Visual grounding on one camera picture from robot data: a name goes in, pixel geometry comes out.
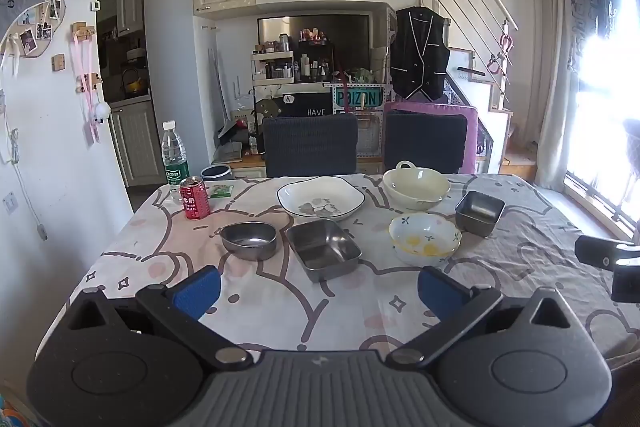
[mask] window sill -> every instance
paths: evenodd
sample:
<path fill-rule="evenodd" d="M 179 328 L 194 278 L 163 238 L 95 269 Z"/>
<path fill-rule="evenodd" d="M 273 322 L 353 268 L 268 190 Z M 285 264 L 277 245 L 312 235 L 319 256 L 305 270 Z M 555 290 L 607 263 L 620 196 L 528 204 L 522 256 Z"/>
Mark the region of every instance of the window sill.
<path fill-rule="evenodd" d="M 611 219 L 609 209 L 595 198 L 587 196 L 586 191 L 568 178 L 564 179 L 564 193 L 578 203 L 603 227 L 620 241 L 631 241 L 633 232 Z"/>

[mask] tablecloth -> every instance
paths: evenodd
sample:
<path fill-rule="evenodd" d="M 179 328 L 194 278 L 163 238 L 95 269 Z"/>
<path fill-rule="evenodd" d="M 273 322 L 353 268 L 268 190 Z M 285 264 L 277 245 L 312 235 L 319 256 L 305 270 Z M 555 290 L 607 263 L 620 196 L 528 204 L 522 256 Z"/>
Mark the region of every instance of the tablecloth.
<path fill-rule="evenodd" d="M 391 220 L 411 211 L 390 200 L 381 176 L 343 177 L 366 195 L 360 210 L 339 223 L 362 250 L 348 275 L 312 283 L 287 244 L 285 231 L 294 219 L 276 192 L 300 178 L 235 180 L 232 197 L 213 200 L 212 214 L 199 221 L 186 219 L 164 186 L 133 215 L 69 302 L 85 287 L 101 288 L 109 298 L 130 297 L 145 285 L 171 286 L 212 264 L 222 274 L 222 293 L 200 321 L 254 356 L 265 347 L 374 348 L 385 355 L 438 320 L 418 298 L 419 269 L 398 260 L 388 235 Z M 517 176 L 448 178 L 449 194 L 430 213 L 455 222 L 455 206 L 468 190 L 500 198 L 506 207 L 490 237 L 463 233 L 460 248 L 441 266 L 444 273 L 468 287 L 490 284 L 513 297 L 530 296 L 540 286 L 559 289 L 603 353 L 638 333 L 638 306 L 610 300 L 610 273 L 578 262 L 574 242 L 580 232 L 535 188 Z M 249 219 L 278 230 L 278 250 L 268 261 L 242 261 L 222 246 L 220 229 Z"/>

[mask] green bottle label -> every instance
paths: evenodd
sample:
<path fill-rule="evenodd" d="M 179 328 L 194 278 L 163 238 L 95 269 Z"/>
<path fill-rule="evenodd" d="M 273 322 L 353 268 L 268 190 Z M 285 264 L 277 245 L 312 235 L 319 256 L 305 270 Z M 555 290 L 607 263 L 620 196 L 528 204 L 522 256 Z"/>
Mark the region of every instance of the green bottle label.
<path fill-rule="evenodd" d="M 180 185 L 180 182 L 189 177 L 189 166 L 187 160 L 182 163 L 175 163 L 173 165 L 165 165 L 166 181 L 169 185 Z"/>

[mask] rectangular metal tray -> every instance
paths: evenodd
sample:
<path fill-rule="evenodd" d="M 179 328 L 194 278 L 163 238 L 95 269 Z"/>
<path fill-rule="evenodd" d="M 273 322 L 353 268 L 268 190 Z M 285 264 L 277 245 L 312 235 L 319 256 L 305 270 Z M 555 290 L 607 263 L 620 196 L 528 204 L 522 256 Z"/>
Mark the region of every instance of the rectangular metal tray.
<path fill-rule="evenodd" d="M 287 230 L 287 239 L 306 275 L 321 282 L 345 275 L 358 266 L 362 252 L 331 219 L 318 219 Z"/>
<path fill-rule="evenodd" d="M 488 237 L 494 231 L 503 210 L 504 201 L 470 190 L 456 207 L 456 225 L 466 232 Z"/>

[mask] license plate sign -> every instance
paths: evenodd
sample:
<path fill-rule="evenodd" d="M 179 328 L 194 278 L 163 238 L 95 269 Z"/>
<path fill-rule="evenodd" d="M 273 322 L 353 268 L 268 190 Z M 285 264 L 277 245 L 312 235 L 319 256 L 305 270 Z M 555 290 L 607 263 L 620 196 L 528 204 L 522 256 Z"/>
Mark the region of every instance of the license plate sign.
<path fill-rule="evenodd" d="M 347 93 L 349 107 L 362 107 L 363 97 L 364 107 L 369 109 L 381 107 L 384 102 L 382 87 L 349 87 Z M 344 107 L 344 89 L 341 87 L 335 88 L 335 103 L 338 107 Z"/>

